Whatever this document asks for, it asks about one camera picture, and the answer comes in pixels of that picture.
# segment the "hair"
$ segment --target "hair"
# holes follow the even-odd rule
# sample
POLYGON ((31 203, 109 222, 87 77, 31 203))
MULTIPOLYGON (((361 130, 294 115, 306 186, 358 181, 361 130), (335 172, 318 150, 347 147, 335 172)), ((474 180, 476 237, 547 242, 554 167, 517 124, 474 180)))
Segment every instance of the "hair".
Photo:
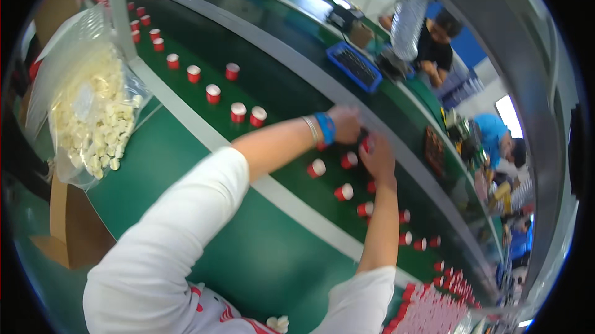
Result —
POLYGON ((512 157, 515 158, 515 166, 517 168, 525 165, 527 160, 527 147, 523 138, 514 138, 515 148, 512 150, 512 157))
POLYGON ((455 18, 445 8, 442 8, 438 15, 436 15, 436 17, 434 18, 434 22, 437 25, 441 26, 450 38, 457 37, 463 29, 463 23, 461 23, 460 20, 455 18))

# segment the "metal pole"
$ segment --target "metal pole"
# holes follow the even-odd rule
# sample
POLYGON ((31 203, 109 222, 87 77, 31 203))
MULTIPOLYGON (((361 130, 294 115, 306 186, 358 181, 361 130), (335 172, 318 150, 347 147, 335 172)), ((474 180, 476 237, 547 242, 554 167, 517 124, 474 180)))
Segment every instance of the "metal pole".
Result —
POLYGON ((130 35, 130 18, 128 17, 128 5, 126 0, 109 0, 112 12, 115 31, 118 36, 118 44, 122 48, 124 57, 128 62, 138 57, 136 47, 130 35))

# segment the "white sleeve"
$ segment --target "white sleeve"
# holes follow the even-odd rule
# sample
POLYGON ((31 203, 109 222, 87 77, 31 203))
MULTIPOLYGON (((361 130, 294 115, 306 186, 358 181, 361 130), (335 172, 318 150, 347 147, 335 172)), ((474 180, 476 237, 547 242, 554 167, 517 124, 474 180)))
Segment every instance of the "white sleeve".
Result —
POLYGON ((83 308, 91 334, 182 332, 193 317, 186 277, 248 186, 248 162, 226 147, 165 191, 89 272, 83 308))
POLYGON ((396 268, 377 268, 332 288, 328 312, 311 334, 378 334, 394 293, 396 268))

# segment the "silver bracelet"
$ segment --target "silver bracelet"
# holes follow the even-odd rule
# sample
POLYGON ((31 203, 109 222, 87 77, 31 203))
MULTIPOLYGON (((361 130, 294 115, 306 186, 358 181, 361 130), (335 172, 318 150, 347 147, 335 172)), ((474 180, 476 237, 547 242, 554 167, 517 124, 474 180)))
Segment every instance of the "silver bracelet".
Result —
POLYGON ((312 139, 314 139, 314 144, 317 144, 318 143, 318 132, 316 131, 316 128, 314 127, 314 124, 312 123, 312 121, 310 120, 309 117, 302 116, 302 119, 310 127, 310 132, 312 133, 312 139))

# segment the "white shirt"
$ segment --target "white shirt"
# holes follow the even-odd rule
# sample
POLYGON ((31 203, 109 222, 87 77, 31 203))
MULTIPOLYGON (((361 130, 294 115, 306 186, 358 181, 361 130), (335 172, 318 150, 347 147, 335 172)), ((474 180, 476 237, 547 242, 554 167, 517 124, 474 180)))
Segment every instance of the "white shirt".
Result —
MULTIPOLYGON (((83 296, 89 333, 274 334, 204 284, 186 282, 248 186, 248 162, 226 147, 165 191, 89 272, 83 296)), ((313 333, 379 333, 395 272, 382 267, 335 286, 313 333)))

